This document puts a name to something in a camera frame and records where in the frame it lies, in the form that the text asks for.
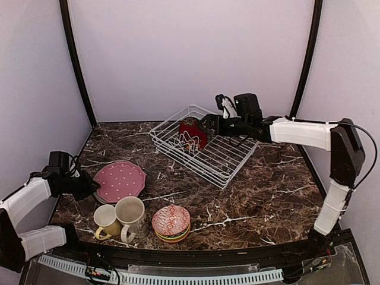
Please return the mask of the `red floral plate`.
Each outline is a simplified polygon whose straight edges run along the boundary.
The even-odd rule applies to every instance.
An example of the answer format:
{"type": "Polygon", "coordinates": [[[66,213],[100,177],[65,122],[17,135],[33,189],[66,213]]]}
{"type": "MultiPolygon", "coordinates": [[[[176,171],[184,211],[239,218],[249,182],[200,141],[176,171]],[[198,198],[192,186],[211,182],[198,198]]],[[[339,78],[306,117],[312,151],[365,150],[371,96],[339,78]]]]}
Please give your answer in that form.
{"type": "Polygon", "coordinates": [[[195,117],[187,117],[179,125],[179,141],[188,151],[199,151],[207,145],[207,133],[195,117]]]}

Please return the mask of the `pink dotted scalloped plate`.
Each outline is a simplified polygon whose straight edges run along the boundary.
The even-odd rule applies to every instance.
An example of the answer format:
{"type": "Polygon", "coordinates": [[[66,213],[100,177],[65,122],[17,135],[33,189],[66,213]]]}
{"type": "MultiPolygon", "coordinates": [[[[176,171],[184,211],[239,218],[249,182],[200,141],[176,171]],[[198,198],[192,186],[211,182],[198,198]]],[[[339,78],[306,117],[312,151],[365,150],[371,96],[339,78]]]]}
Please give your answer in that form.
{"type": "Polygon", "coordinates": [[[130,161],[117,161],[99,170],[94,180],[100,184],[96,196],[108,204],[125,197],[137,197],[145,188],[146,174],[130,161]]]}

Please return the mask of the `yellow mug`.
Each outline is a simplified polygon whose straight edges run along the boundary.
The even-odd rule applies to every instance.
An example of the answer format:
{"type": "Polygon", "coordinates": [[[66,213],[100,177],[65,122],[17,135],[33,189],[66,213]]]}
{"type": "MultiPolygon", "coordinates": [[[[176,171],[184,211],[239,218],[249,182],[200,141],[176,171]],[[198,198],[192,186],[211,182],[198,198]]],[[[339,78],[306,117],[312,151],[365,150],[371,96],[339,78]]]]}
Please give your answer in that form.
{"type": "Polygon", "coordinates": [[[122,225],[116,217],[114,206],[109,204],[100,206],[94,212],[93,218],[98,225],[95,233],[97,240],[106,240],[120,235],[122,225]]]}

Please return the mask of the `white patterned mug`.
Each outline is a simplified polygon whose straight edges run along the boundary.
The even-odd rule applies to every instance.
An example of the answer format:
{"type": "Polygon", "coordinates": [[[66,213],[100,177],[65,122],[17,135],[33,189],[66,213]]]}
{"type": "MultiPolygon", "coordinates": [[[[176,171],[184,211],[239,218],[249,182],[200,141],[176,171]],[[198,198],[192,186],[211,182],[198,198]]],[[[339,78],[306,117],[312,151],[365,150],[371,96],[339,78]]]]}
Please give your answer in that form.
{"type": "Polygon", "coordinates": [[[148,234],[145,205],[139,198],[122,198],[115,206],[115,216],[122,225],[122,242],[131,243],[134,239],[142,239],[148,234]]]}

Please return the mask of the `blue and white bowl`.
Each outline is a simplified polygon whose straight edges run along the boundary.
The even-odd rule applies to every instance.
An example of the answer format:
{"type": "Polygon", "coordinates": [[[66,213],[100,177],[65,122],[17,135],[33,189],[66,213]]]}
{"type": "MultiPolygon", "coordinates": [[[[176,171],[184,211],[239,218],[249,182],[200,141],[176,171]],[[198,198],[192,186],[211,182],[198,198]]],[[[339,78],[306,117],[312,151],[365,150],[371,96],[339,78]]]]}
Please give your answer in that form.
{"type": "Polygon", "coordinates": [[[190,224],[190,214],[184,207],[169,205],[159,209],[152,218],[152,227],[164,235],[174,235],[185,230],[190,224]]]}

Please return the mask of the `lime green bowl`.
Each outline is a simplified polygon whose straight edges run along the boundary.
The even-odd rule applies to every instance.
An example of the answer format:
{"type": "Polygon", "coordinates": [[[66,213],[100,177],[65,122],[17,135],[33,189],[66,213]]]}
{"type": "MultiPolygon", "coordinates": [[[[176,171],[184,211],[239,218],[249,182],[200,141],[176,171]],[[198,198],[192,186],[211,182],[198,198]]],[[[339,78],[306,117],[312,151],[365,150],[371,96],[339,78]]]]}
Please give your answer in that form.
{"type": "Polygon", "coordinates": [[[176,242],[179,242],[183,239],[185,239],[188,234],[189,234],[189,229],[185,230],[183,233],[181,233],[180,235],[178,236],[175,236],[175,237],[167,237],[167,236],[163,236],[163,235],[160,235],[159,233],[155,232],[156,236],[160,239],[160,240],[163,240],[167,243],[176,243],[176,242]]]}

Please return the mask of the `white and red bowl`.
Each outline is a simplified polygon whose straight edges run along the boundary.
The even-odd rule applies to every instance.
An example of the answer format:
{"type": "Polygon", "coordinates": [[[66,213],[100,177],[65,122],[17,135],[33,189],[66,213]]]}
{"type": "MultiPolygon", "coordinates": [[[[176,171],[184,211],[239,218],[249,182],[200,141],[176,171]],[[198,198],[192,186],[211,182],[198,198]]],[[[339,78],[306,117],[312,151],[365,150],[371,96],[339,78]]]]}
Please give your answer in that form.
{"type": "Polygon", "coordinates": [[[176,239],[176,238],[179,238],[180,236],[183,236],[186,232],[188,232],[190,230],[190,228],[191,228],[191,225],[189,224],[185,230],[183,230],[180,233],[174,234],[174,235],[164,235],[164,234],[159,233],[156,230],[155,230],[155,234],[157,234],[161,238],[165,238],[165,239],[176,239]]]}

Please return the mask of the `light teal plate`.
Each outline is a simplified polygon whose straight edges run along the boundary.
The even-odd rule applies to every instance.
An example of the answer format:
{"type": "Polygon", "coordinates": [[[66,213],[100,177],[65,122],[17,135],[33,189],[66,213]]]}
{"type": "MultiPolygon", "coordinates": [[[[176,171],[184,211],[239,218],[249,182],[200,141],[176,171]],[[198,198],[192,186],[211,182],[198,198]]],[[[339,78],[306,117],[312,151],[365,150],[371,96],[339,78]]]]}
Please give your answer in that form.
{"type": "Polygon", "coordinates": [[[99,203],[101,203],[101,204],[116,205],[115,202],[108,202],[108,201],[106,201],[105,199],[103,199],[102,197],[100,197],[96,192],[93,193],[93,197],[94,197],[94,199],[95,199],[97,202],[99,202],[99,203]]]}

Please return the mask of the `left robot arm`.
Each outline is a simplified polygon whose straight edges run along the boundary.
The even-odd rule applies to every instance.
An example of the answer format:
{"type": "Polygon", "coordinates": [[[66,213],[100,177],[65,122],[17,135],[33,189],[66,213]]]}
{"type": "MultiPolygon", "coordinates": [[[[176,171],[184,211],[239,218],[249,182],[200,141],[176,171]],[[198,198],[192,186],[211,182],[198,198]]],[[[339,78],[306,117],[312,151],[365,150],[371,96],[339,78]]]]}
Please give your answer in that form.
{"type": "Polygon", "coordinates": [[[41,172],[30,173],[28,180],[1,200],[1,267],[21,272],[30,259],[60,247],[71,259],[78,259],[84,247],[71,223],[55,223],[41,229],[17,233],[18,224],[49,198],[71,194],[76,201],[100,188],[80,167],[78,156],[52,151],[41,172]]]}

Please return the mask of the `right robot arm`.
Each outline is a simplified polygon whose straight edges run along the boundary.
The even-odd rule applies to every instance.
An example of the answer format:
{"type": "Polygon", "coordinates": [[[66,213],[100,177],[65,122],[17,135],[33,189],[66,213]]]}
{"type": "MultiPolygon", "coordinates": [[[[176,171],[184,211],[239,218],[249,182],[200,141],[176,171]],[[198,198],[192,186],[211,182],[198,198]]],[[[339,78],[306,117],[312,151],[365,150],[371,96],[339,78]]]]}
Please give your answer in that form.
{"type": "Polygon", "coordinates": [[[255,94],[233,99],[216,96],[222,115],[207,114],[200,121],[203,131],[224,137],[246,136],[264,143],[290,143],[320,148],[330,152],[330,186],[314,230],[330,234],[355,188],[355,181],[365,161],[365,151],[353,122],[306,121],[290,117],[264,118],[255,94]]]}

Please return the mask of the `black front table rail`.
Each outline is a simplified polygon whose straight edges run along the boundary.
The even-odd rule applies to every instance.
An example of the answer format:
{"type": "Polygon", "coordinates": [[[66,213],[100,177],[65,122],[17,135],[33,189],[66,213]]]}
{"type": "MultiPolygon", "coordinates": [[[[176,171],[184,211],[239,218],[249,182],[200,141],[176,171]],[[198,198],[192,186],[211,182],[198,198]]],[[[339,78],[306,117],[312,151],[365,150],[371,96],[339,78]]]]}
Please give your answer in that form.
{"type": "Polygon", "coordinates": [[[336,246],[351,242],[353,239],[351,230],[336,230],[325,239],[312,236],[307,240],[281,245],[225,251],[157,251],[79,241],[76,246],[65,245],[40,256],[39,259],[57,258],[57,264],[69,260],[85,262],[91,266],[104,265],[117,270],[129,269],[133,265],[163,268],[207,268],[259,264],[261,267],[283,268],[286,278],[295,278],[303,270],[303,261],[312,261],[323,257],[329,249],[336,252],[336,246]]]}

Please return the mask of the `black left frame post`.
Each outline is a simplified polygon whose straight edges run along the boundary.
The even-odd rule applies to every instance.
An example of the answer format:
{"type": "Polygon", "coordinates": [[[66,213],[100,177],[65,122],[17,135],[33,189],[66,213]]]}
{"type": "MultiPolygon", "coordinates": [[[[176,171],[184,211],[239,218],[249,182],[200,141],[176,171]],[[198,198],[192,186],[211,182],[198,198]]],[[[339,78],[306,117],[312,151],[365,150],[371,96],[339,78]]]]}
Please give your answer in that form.
{"type": "Polygon", "coordinates": [[[69,12],[69,2],[67,0],[59,0],[59,6],[61,11],[62,24],[64,27],[66,43],[68,46],[68,52],[71,59],[72,68],[74,71],[77,86],[80,92],[81,100],[83,102],[85,112],[87,114],[89,123],[92,128],[97,125],[97,120],[92,108],[90,97],[87,92],[84,76],[82,73],[80,60],[78,57],[77,47],[74,39],[74,32],[71,24],[71,17],[69,12]]]}

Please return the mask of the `black frame post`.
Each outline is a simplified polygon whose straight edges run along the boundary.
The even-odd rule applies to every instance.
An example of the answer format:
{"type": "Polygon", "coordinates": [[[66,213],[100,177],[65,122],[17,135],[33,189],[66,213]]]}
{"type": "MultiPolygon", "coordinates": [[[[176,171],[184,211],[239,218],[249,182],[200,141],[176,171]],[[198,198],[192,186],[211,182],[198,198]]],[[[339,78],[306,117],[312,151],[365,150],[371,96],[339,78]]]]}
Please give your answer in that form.
{"type": "Polygon", "coordinates": [[[87,92],[84,76],[82,73],[80,60],[78,57],[77,47],[74,39],[74,32],[71,24],[71,17],[69,12],[69,2],[67,0],[59,0],[59,6],[61,11],[62,24],[64,27],[66,43],[68,46],[68,52],[71,59],[72,68],[74,71],[77,86],[80,92],[81,100],[83,102],[85,112],[87,114],[89,123],[92,128],[97,125],[97,120],[92,108],[90,97],[87,92]]]}
{"type": "Polygon", "coordinates": [[[312,21],[311,21],[308,43],[307,43],[306,52],[305,52],[305,58],[303,60],[299,82],[298,82],[297,89],[294,95],[292,108],[290,109],[290,114],[289,114],[291,118],[297,116],[297,113],[300,109],[300,105],[302,102],[303,94],[306,88],[306,83],[308,80],[309,71],[310,71],[310,68],[312,65],[312,59],[314,56],[316,40],[318,37],[319,24],[320,24],[320,19],[321,19],[321,14],[322,14],[322,5],[323,5],[323,0],[314,1],[312,21]]]}

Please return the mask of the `black right frame post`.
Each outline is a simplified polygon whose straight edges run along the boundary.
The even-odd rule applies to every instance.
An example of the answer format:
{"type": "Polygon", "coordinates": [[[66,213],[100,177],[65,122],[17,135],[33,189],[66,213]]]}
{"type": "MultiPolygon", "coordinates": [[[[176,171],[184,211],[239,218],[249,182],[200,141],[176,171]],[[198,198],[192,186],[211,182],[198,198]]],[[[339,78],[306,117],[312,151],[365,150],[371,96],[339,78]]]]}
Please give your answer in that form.
{"type": "Polygon", "coordinates": [[[321,19],[321,14],[322,14],[322,5],[323,5],[323,0],[314,1],[312,21],[311,21],[308,43],[307,43],[306,52],[305,52],[305,58],[303,60],[299,82],[298,82],[297,89],[294,95],[292,108],[290,109],[290,114],[289,114],[291,118],[297,116],[297,113],[300,109],[300,105],[302,102],[303,94],[306,88],[306,83],[308,80],[309,71],[310,71],[310,68],[312,65],[312,59],[314,56],[316,40],[318,37],[319,24],[320,24],[320,19],[321,19]]]}

